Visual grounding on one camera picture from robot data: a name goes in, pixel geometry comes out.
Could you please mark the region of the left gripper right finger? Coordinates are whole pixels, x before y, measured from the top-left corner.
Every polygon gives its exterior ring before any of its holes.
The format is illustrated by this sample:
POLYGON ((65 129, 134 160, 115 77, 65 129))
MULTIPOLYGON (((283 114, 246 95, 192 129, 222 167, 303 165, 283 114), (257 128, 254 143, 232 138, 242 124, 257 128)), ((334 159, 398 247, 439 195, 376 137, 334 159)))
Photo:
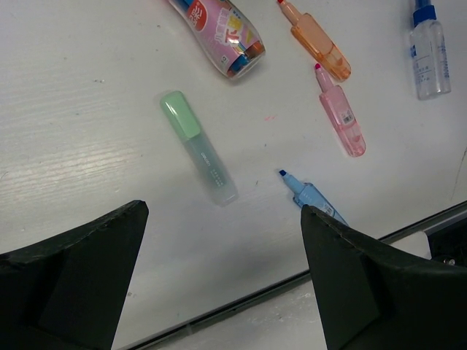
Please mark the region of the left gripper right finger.
POLYGON ((464 349, 466 269, 403 252, 312 206, 301 210, 329 349, 464 349))

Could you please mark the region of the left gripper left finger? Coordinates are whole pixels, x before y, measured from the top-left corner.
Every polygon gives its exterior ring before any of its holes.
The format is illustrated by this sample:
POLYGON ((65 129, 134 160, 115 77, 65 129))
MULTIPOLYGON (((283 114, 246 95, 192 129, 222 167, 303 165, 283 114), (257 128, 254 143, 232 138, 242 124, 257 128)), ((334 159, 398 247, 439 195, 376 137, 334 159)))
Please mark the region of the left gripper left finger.
POLYGON ((1 255, 2 349, 110 349, 149 209, 132 201, 1 255))

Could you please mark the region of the blue highlighter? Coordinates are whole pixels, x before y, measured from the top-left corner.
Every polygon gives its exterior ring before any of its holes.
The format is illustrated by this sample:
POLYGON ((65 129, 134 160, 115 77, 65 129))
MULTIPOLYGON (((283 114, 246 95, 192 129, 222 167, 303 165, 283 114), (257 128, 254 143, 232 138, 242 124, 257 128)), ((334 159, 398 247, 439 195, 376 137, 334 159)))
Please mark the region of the blue highlighter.
POLYGON ((312 183, 301 182, 285 170, 280 170, 279 174, 287 188, 293 193, 293 201, 300 208, 305 205, 314 206, 348 226, 346 220, 312 183))

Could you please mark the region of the green highlighter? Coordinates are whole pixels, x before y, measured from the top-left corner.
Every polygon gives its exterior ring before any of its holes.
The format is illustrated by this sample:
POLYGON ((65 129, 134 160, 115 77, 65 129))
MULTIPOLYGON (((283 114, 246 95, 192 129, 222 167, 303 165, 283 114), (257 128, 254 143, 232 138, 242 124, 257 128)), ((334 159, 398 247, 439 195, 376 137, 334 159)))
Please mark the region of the green highlighter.
POLYGON ((234 201, 238 196, 234 181, 185 95, 180 91, 171 91, 161 97, 160 106, 193 161, 212 201, 218 206, 226 206, 234 201))

